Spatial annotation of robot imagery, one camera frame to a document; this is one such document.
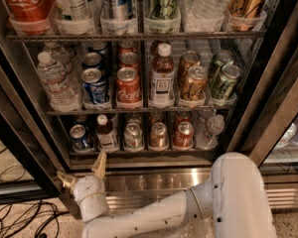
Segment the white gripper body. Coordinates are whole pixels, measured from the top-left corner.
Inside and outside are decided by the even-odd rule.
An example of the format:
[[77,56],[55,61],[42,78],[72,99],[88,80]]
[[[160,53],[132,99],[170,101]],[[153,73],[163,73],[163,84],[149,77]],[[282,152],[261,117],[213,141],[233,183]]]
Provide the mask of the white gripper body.
[[104,182],[96,176],[81,178],[74,186],[74,200],[83,222],[88,222],[109,213]]

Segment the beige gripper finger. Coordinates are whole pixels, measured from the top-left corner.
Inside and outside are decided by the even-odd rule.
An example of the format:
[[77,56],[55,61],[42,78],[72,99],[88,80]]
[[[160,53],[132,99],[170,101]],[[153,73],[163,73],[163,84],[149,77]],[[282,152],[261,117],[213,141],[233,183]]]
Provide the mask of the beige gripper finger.
[[57,171],[58,178],[63,182],[64,186],[67,188],[74,188],[77,182],[77,179],[69,174],[66,174],[61,171]]
[[96,177],[100,179],[104,179],[105,169],[106,169],[106,153],[104,151],[101,151],[98,154],[96,161],[92,165],[91,170]]

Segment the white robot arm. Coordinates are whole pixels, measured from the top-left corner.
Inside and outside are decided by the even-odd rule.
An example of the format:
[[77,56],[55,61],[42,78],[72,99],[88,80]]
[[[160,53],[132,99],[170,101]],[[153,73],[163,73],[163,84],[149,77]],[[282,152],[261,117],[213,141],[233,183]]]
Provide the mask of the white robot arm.
[[215,220],[216,238],[277,238],[262,175],[243,154],[226,153],[213,163],[206,181],[118,216],[109,214],[105,164],[101,152],[91,176],[57,172],[79,206],[82,238],[130,238],[208,218]]

